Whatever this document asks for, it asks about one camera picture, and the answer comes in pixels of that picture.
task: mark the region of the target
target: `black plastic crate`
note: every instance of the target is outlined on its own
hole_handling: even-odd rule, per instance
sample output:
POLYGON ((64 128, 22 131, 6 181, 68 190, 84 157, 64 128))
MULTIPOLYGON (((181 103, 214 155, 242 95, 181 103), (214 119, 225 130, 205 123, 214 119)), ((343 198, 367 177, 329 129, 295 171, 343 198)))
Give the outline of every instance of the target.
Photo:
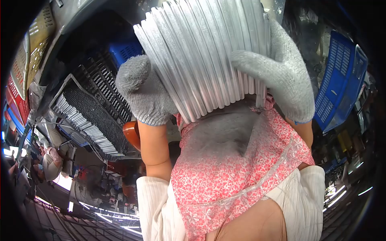
POLYGON ((123 126, 131 120, 130 106, 115 86, 117 69, 107 51, 94 52, 91 57, 79 65, 74 77, 82 87, 95 96, 111 117, 123 126))

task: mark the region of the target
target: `forearm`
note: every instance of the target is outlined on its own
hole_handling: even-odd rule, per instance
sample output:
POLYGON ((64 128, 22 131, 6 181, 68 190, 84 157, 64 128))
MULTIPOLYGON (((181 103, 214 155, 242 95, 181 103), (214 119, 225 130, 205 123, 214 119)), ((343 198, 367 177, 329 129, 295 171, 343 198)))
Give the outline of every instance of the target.
POLYGON ((171 163, 169 158, 166 125, 149 126, 138 122, 141 137, 141 156, 149 177, 158 177, 170 181, 171 163))
MULTIPOLYGON (((304 124, 295 124, 293 121, 285 117, 286 121, 291 125, 291 127, 298 133, 298 135, 303 139, 303 141, 307 144, 309 149, 311 150, 312 142, 313 142, 313 133, 312 133, 312 121, 304 124)), ((309 165, 302 162, 298 169, 302 170, 309 165)))
POLYGON ((8 174, 11 175, 14 171, 15 171, 15 167, 16 167, 16 164, 13 165, 9 170, 8 170, 8 174))

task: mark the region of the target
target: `bundle of metal tubes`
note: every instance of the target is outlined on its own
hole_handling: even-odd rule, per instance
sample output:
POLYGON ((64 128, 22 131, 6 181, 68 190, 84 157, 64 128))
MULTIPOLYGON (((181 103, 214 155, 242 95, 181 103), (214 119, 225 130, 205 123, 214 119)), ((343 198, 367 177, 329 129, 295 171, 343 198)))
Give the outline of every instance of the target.
POLYGON ((79 131, 86 133, 105 154, 113 157, 124 156, 124 154, 117 151, 111 141, 107 139, 97 126, 89 122, 75 107, 67 102, 63 93, 58 97, 53 110, 66 116, 66 120, 74 128, 76 127, 79 131))
POLYGON ((134 26, 160 79, 186 123, 267 88, 231 66, 235 50, 270 56, 268 15, 259 0, 172 0, 134 26))

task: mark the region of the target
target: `person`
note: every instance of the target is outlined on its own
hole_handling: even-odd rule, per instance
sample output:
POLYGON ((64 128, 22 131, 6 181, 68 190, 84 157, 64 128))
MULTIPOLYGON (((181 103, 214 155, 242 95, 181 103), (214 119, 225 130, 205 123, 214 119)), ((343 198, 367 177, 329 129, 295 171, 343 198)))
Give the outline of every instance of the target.
POLYGON ((8 169, 8 174, 10 176, 14 174, 15 170, 18 170, 18 166, 19 166, 19 163, 17 162, 17 160, 15 160, 15 150, 12 150, 11 156, 14 164, 11 166, 11 168, 8 169))
POLYGON ((319 240, 324 170, 311 155, 315 104, 293 40, 274 20, 271 57, 234 51, 233 67, 269 88, 264 111, 237 101, 185 123, 147 56, 116 79, 138 119, 147 176, 137 180, 144 240, 319 240), (282 118, 273 108, 277 103, 282 118), (181 155, 172 168, 166 122, 176 114, 181 155))
POLYGON ((62 170, 63 159, 66 161, 69 159, 51 147, 47 140, 43 140, 43 145, 40 145, 40 151, 43 156, 42 163, 34 161, 33 168, 40 182, 53 181, 62 170))

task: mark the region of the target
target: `gray knit glove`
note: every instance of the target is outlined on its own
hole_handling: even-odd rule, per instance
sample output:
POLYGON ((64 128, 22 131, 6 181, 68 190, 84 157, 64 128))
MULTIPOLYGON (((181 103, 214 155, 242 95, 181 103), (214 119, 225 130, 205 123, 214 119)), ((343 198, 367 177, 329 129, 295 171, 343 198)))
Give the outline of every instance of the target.
POLYGON ((300 52, 275 20, 271 25, 271 59, 247 51, 232 52, 232 65, 261 79, 286 117, 299 123, 312 120, 315 113, 310 77, 300 52))
POLYGON ((164 125, 170 114, 178 113, 146 55, 132 57, 122 64, 115 84, 142 123, 164 125))

